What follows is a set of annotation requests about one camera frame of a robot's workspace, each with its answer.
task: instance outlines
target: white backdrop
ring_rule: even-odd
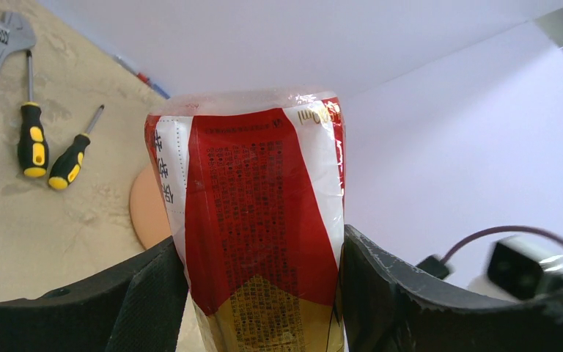
[[[488,227],[563,236],[563,52],[533,24],[343,103],[346,220],[384,249],[418,263]],[[457,253],[449,281],[479,275],[499,238]]]
[[[342,98],[563,0],[40,0],[174,94],[323,84]]]

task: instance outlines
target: gold label section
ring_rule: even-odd
[[[337,352],[344,335],[336,308],[299,299],[256,275],[216,314],[207,317],[197,306],[196,312],[209,352]]]

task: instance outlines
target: yellow screwdriver handle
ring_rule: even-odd
[[[85,148],[91,143],[89,137],[85,134],[79,134],[74,137],[74,142],[70,145],[65,153],[57,158],[51,174],[48,177],[48,184],[57,189],[66,189],[78,176],[83,166],[83,157],[85,156]]]
[[[48,168],[48,143],[40,123],[42,110],[29,101],[21,106],[23,124],[18,142],[18,163],[27,177],[42,177]]]

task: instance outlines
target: beige surface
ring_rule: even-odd
[[[92,132],[84,168],[63,192],[46,178],[24,178],[16,161],[26,99],[26,58],[16,53],[0,72],[0,301],[36,298],[138,254],[130,224],[130,185],[150,160],[144,146],[147,112],[163,102],[109,56],[32,0],[0,0],[22,12],[37,35],[35,99],[51,162],[106,105]],[[188,302],[181,351],[201,351]]]

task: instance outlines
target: round orange disc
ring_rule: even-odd
[[[130,189],[130,220],[145,249],[172,235],[152,164],[139,173]]]

